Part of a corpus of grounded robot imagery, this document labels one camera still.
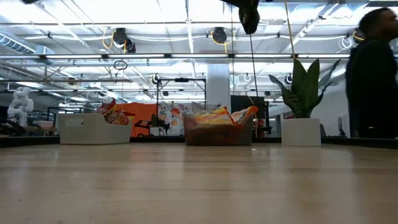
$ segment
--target white storage bin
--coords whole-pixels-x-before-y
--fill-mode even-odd
[[[117,144],[130,142],[128,125],[108,124],[102,114],[59,114],[61,144]]]

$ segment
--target potted plant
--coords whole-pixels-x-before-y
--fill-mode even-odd
[[[291,89],[286,88],[276,77],[269,75],[273,83],[282,90],[284,103],[292,110],[294,119],[282,121],[282,144],[286,146],[321,146],[320,122],[313,119],[311,112],[322,100],[326,88],[332,84],[330,77],[340,60],[321,80],[320,63],[316,59],[308,71],[297,59],[294,59],[293,81]]]

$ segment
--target table surface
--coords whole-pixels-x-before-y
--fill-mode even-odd
[[[398,150],[0,149],[1,223],[397,223]]]

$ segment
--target man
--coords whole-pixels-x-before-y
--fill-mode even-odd
[[[389,45],[398,37],[397,16],[385,7],[373,10],[359,29],[365,39],[351,51],[346,69],[351,128],[361,138],[398,137],[397,63]]]

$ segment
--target snake plant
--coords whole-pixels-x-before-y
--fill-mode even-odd
[[[321,102],[326,88],[332,84],[329,79],[339,63],[340,60],[335,62],[329,73],[318,81],[320,75],[319,59],[311,64],[308,71],[305,71],[300,61],[294,59],[291,90],[287,89],[276,77],[269,75],[269,78],[282,90],[284,103],[292,110],[294,117],[309,118],[314,107]],[[322,92],[318,96],[319,88],[322,88]]]

